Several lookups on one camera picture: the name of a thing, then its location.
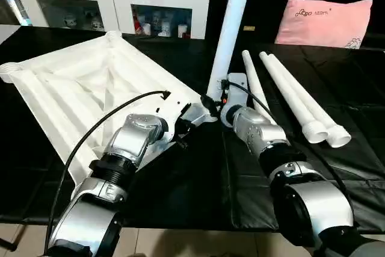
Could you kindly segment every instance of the white pole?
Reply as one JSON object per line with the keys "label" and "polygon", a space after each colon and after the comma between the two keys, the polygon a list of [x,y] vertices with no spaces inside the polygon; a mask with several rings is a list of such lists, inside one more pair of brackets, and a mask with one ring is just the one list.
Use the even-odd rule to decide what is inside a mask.
{"label": "white pole", "polygon": [[215,54],[207,95],[214,101],[220,101],[221,81],[227,78],[236,37],[247,0],[228,0],[222,24],[221,35]]}
{"label": "white pole", "polygon": [[294,76],[291,75],[274,54],[270,54],[269,57],[273,60],[275,67],[281,71],[285,79],[290,83],[290,86],[295,90],[296,94],[300,97],[308,110],[313,114],[314,118],[324,124],[328,131],[327,142],[329,145],[331,147],[342,147],[349,143],[351,136],[343,126],[336,124],[336,122],[324,111]]}
{"label": "white pole", "polygon": [[[267,107],[267,100],[265,94],[263,93],[262,86],[259,82],[259,78],[257,72],[255,71],[255,67],[253,64],[253,60],[251,59],[249,51],[242,51],[243,62],[245,63],[246,75],[248,84],[251,92]],[[262,108],[256,101],[253,100],[254,108],[258,113],[266,117],[273,125],[276,125],[275,121],[271,118],[271,116]]]}
{"label": "white pole", "polygon": [[302,126],[302,133],[309,143],[320,143],[326,140],[328,133],[325,126],[320,121],[316,120],[305,104],[302,103],[301,99],[287,82],[281,71],[276,68],[272,59],[266,52],[261,52],[259,57]]}

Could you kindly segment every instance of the silver robotic arm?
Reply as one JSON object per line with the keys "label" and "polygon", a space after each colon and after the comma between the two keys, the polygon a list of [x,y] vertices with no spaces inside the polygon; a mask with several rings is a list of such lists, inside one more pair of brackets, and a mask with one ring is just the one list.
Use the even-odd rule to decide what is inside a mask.
{"label": "silver robotic arm", "polygon": [[112,256],[122,227],[120,206],[148,145],[167,130],[160,117],[130,114],[103,157],[90,164],[90,177],[77,189],[55,227],[47,256]]}
{"label": "silver robotic arm", "polygon": [[[238,74],[229,78],[246,86]],[[296,246],[314,248],[314,256],[385,256],[385,243],[357,232],[348,199],[290,145],[284,130],[246,107],[247,95],[240,89],[229,87],[228,96],[221,120],[233,128],[268,177],[283,236]]]}

